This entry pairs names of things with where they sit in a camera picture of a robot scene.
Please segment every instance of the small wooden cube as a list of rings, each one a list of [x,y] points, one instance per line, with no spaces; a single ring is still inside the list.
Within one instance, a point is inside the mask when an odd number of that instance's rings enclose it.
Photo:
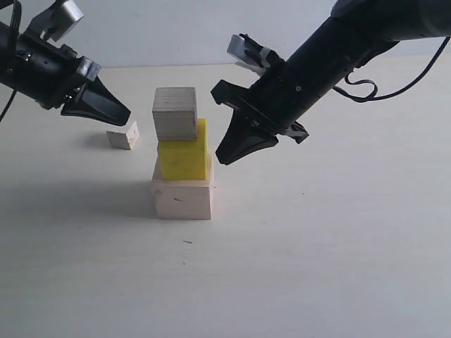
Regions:
[[[194,141],[197,138],[195,88],[158,88],[152,113],[159,141]]]
[[[152,195],[160,219],[210,220],[213,218],[214,166],[208,156],[206,180],[169,181],[163,178],[159,159],[155,163]]]
[[[195,141],[160,141],[158,153],[165,180],[206,180],[208,139],[206,119],[197,123]]]
[[[121,130],[109,130],[106,134],[108,135],[110,144],[113,148],[125,150],[132,150],[136,141],[140,138],[140,131],[138,130],[136,121],[126,125]]]

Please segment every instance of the yellow block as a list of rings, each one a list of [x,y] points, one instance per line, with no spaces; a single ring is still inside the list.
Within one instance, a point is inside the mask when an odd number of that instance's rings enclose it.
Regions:
[[[165,180],[207,179],[208,137],[206,120],[197,121],[196,141],[161,141],[159,159]]]

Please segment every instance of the block tower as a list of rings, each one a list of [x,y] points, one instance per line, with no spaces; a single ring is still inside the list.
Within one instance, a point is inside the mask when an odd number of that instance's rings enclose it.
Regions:
[[[153,116],[159,143],[152,194],[158,217],[210,220],[214,168],[206,120],[197,118],[195,88],[158,88]]]

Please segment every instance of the table surface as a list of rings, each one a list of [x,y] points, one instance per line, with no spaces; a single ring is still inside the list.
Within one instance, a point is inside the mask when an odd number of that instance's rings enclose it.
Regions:
[[[353,78],[385,94],[429,58],[379,58]],[[155,218],[154,91],[196,87],[216,147],[231,111],[209,91],[255,74],[102,70],[138,122],[134,151],[18,96],[0,125],[0,336],[451,337],[450,61],[390,101],[331,92],[300,120],[302,145],[216,163],[212,221]]]

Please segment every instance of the cable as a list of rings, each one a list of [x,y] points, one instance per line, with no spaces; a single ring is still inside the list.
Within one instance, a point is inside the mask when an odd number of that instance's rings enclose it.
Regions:
[[[11,56],[15,56],[17,47],[17,38],[19,37],[20,22],[22,21],[22,4],[18,0],[13,2],[13,13],[11,14],[11,24],[9,26],[8,35],[8,51]],[[13,90],[11,97],[8,100],[4,110],[0,115],[0,123],[4,119],[6,113],[8,113],[11,104],[13,103],[17,94],[17,90]]]
[[[435,53],[434,57],[431,59],[431,61],[426,66],[426,68],[423,70],[423,72],[414,81],[412,81],[406,87],[398,90],[397,92],[394,92],[394,93],[388,94],[388,95],[383,95],[383,96],[376,96],[376,94],[378,92],[378,86],[377,86],[377,84],[374,81],[361,80],[361,81],[357,81],[357,82],[351,82],[349,80],[349,75],[345,78],[345,81],[346,81],[347,84],[349,84],[349,85],[371,84],[371,85],[374,86],[373,92],[370,95],[368,95],[367,97],[359,97],[359,96],[354,96],[354,95],[349,94],[343,88],[340,88],[340,87],[334,87],[333,90],[335,90],[337,93],[347,97],[348,99],[351,99],[351,100],[353,100],[353,101],[355,101],[357,103],[360,103],[360,104],[366,103],[366,102],[371,102],[371,101],[387,100],[387,99],[391,99],[391,98],[393,98],[395,96],[404,94],[409,89],[411,89],[414,85],[416,85],[418,82],[420,82],[429,73],[429,71],[432,69],[432,67],[437,62],[437,60],[440,57],[440,55],[445,50],[445,48],[448,45],[448,43],[450,42],[450,40],[451,40],[451,37],[446,37],[445,41],[443,41],[443,43],[441,44],[440,48],[437,50],[437,52]]]

